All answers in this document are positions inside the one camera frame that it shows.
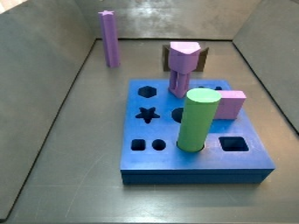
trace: square hole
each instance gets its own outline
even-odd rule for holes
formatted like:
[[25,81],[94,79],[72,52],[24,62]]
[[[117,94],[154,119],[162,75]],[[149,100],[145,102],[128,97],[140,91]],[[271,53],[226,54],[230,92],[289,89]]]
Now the square hole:
[[224,151],[248,151],[248,145],[241,136],[221,136],[218,143]]
[[144,139],[133,139],[130,143],[132,151],[142,151],[145,149],[145,140]]

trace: gray wall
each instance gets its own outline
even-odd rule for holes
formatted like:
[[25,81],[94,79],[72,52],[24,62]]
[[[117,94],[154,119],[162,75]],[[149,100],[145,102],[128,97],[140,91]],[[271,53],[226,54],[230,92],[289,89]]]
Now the gray wall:
[[263,0],[233,44],[299,132],[299,1]]
[[72,0],[29,0],[0,15],[0,221],[93,41]]
[[102,10],[120,38],[232,39],[260,0],[74,0],[97,38]]

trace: shape sorter puzzle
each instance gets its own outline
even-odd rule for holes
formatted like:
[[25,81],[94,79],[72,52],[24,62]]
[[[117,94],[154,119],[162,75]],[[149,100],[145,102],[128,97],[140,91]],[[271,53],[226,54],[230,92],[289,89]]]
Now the shape sorter puzzle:
[[[122,183],[260,183],[275,164],[244,109],[234,120],[214,120],[204,149],[176,147],[184,98],[168,91],[168,80],[130,80],[120,159]],[[224,80],[190,80],[189,88],[230,90]]]

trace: green cylinder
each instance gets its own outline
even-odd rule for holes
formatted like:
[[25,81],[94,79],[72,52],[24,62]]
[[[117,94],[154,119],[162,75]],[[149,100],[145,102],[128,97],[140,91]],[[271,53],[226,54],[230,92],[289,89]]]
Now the green cylinder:
[[181,114],[177,147],[188,152],[200,151],[220,103],[220,93],[208,88],[186,92]]

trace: pink rectangular block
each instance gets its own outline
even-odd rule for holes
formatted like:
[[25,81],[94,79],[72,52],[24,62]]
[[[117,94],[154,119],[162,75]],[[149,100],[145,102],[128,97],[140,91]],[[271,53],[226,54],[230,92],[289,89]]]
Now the pink rectangular block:
[[242,91],[220,90],[221,98],[213,119],[236,119],[242,102],[246,99]]

